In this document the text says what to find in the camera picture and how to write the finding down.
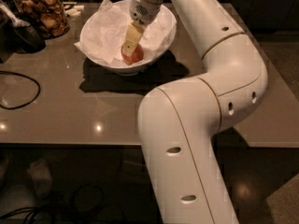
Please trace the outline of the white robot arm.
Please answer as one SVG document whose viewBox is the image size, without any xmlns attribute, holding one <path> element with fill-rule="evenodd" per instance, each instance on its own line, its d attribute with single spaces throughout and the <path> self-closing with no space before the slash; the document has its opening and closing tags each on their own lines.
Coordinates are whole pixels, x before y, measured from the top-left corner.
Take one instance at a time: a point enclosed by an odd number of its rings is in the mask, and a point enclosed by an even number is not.
<svg viewBox="0 0 299 224">
<path fill-rule="evenodd" d="M 138 131 L 164 224 L 239 224 L 211 140 L 259 105 L 268 75 L 253 39 L 217 0 L 171 0 L 205 72 L 150 91 Z M 136 27 L 163 0 L 131 0 Z"/>
</svg>

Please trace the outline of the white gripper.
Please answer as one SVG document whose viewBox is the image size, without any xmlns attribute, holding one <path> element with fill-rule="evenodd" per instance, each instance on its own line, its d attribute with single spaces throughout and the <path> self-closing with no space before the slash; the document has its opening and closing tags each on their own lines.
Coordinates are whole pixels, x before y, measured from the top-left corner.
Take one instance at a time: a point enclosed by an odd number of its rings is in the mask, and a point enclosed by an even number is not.
<svg viewBox="0 0 299 224">
<path fill-rule="evenodd" d="M 157 17 L 163 0 L 131 0 L 129 6 L 130 17 L 133 20 L 127 27 L 121 52 L 129 57 L 139 44 L 145 26 L 150 25 Z"/>
</svg>

